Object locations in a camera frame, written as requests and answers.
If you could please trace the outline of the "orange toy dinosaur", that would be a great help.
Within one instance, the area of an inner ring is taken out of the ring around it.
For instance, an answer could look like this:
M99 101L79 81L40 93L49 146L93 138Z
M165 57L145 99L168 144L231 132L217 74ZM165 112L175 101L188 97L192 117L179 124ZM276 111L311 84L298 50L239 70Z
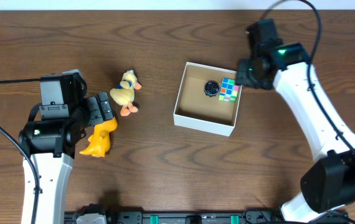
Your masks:
M79 153L86 156L105 157L111 147L110 133L117 127L116 118L95 125L93 134L88 138L90 144Z

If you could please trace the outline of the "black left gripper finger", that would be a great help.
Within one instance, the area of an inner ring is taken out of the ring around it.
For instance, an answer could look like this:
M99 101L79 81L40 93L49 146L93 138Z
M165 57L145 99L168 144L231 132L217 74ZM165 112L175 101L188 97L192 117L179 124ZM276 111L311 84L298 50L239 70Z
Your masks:
M113 119L114 115L112 112L112 108L111 108L108 94L103 91L103 92L98 93L97 96L98 96L98 99L100 102L100 107L101 107L101 111L103 114L103 120L108 121L108 120Z
M103 122L102 109L97 96L84 99L83 105L88 111L87 126L95 126Z

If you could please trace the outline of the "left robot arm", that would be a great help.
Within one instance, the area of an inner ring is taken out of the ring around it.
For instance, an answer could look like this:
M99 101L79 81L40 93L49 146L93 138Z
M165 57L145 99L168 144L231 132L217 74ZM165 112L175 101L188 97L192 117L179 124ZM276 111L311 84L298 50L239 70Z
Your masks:
M76 144L93 127L89 145L81 154L105 157L110 133L118 124L107 93L35 105L19 135L27 154L23 160L24 203L22 223L63 223L65 194L73 167Z

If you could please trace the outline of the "yellow plush duck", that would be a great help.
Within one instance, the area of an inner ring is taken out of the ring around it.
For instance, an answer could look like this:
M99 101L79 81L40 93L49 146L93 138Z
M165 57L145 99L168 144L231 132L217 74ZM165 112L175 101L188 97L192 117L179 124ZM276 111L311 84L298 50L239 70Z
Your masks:
M116 104L121 106L120 114L128 116L131 113L137 113L138 107L133 104L135 100L135 91L142 88L134 70L127 70L121 79L121 82L110 90L110 96Z

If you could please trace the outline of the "orange round ball toy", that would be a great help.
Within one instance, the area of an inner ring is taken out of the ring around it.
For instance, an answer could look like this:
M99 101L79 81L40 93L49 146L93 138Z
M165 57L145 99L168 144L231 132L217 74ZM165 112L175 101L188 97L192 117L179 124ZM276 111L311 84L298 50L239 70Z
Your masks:
M219 90L220 86L216 81L210 80L204 85L204 93L206 94L206 96L217 96Z

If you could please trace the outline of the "multicolour puzzle cube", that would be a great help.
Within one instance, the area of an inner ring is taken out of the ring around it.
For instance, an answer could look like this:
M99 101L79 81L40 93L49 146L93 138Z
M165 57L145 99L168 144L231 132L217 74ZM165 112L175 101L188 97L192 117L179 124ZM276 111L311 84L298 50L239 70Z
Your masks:
M220 84L218 100L234 103L239 95L240 87L235 80L224 77Z

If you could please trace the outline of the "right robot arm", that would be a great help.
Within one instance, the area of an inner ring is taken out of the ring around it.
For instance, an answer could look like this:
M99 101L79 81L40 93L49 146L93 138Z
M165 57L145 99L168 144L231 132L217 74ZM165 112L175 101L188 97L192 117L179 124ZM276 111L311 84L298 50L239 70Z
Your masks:
M301 178L301 192L284 203L286 222L308 223L355 202L355 134L345 124L321 86L299 43L250 44L251 58L241 60L237 83L275 90L296 118L314 165Z

